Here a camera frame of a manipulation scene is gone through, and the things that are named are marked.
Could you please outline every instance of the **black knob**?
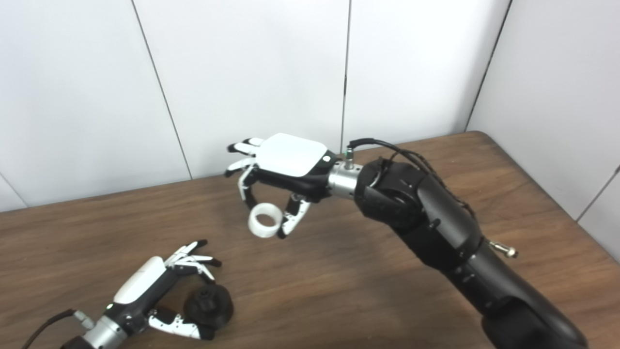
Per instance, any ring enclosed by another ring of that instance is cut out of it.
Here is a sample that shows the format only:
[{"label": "black knob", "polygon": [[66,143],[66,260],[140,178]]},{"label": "black knob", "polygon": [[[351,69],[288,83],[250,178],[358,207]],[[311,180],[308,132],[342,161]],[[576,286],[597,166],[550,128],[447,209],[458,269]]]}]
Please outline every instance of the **black knob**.
[{"label": "black knob", "polygon": [[192,322],[218,330],[233,317],[233,300],[224,286],[209,284],[190,295],[184,311]]}]

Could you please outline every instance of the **robotic arm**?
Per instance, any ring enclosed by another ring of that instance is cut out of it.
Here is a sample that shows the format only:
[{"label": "robotic arm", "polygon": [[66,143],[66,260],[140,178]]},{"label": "robotic arm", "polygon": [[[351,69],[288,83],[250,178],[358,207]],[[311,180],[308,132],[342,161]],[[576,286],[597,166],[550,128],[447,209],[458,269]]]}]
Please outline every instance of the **robotic arm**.
[{"label": "robotic arm", "polygon": [[[360,145],[388,147],[394,154],[356,165],[353,151]],[[228,150],[249,156],[225,175],[243,171],[239,190],[252,210],[249,223],[256,235],[285,238],[310,203],[329,196],[354,200],[365,217],[390,226],[424,264],[448,278],[480,312],[496,348],[587,348],[579,329],[493,252],[516,257],[516,250],[486,239],[471,208],[421,155],[363,138],[350,142],[343,160],[323,144],[285,134],[250,138]],[[396,155],[409,162],[393,161]],[[251,190],[256,182],[292,192],[284,213],[272,204],[257,204]],[[258,214],[271,215],[276,226],[258,224]]]}]

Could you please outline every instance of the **cable connector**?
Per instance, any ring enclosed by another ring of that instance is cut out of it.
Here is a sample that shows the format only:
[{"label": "cable connector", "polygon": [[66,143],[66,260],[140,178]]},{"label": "cable connector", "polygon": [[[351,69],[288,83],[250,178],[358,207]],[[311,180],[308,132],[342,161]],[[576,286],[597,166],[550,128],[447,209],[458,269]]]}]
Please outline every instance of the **cable connector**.
[{"label": "cable connector", "polygon": [[353,148],[348,147],[345,152],[345,170],[353,168]]},{"label": "cable connector", "polygon": [[88,315],[86,315],[85,313],[76,310],[75,313],[73,313],[73,316],[80,322],[80,324],[87,330],[92,330],[95,328],[95,322],[88,317]]}]

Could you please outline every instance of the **black cable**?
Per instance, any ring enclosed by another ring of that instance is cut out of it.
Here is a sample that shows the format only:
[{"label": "black cable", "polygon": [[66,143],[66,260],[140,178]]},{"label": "black cable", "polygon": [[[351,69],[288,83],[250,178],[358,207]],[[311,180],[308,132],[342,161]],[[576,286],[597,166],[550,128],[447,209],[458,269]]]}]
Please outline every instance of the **black cable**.
[{"label": "black cable", "polygon": [[32,344],[32,342],[35,341],[35,339],[41,334],[41,332],[43,332],[43,330],[45,330],[46,327],[48,327],[49,325],[53,324],[54,322],[58,320],[64,319],[65,317],[72,316],[75,312],[76,311],[73,309],[67,309],[60,314],[56,314],[53,317],[50,317],[46,322],[43,323],[43,325],[41,325],[41,327],[39,327],[35,331],[35,333],[33,333],[30,336],[30,338],[28,338],[24,346],[22,346],[22,349],[28,349],[28,347]]},{"label": "black cable", "polygon": [[359,147],[360,145],[380,145],[382,147],[386,147],[388,149],[394,150],[394,154],[392,154],[392,156],[390,157],[389,162],[392,162],[392,160],[394,159],[394,157],[396,157],[396,155],[398,154],[402,155],[404,158],[406,158],[411,163],[413,163],[419,170],[425,172],[426,174],[430,176],[433,176],[433,178],[443,187],[443,189],[446,190],[446,192],[448,192],[448,194],[456,202],[458,202],[461,205],[463,209],[465,209],[474,219],[476,218],[476,213],[471,208],[471,206],[465,201],[463,201],[462,199],[460,199],[459,197],[457,197],[456,195],[454,195],[454,193],[452,193],[450,189],[448,189],[448,186],[443,182],[441,177],[439,177],[435,169],[431,166],[428,160],[426,160],[426,158],[424,158],[424,156],[422,156],[421,154],[416,153],[412,150],[401,149],[391,143],[385,142],[384,140],[378,140],[374,138],[360,138],[360,139],[352,140],[351,142],[349,142],[347,148],[350,148],[353,150],[356,147]]}]

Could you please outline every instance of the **silver metal cylinder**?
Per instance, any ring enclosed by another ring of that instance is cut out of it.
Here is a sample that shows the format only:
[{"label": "silver metal cylinder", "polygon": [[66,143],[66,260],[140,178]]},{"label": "silver metal cylinder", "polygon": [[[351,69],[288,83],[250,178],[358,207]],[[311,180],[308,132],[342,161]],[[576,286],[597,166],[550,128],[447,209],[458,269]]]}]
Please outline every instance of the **silver metal cylinder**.
[{"label": "silver metal cylinder", "polygon": [[362,166],[353,164],[350,169],[347,167],[345,161],[338,161],[334,164],[329,172],[328,189],[333,196],[352,200]]},{"label": "silver metal cylinder", "polygon": [[95,349],[116,349],[127,339],[127,333],[104,315],[97,321],[95,327],[82,337]]}]

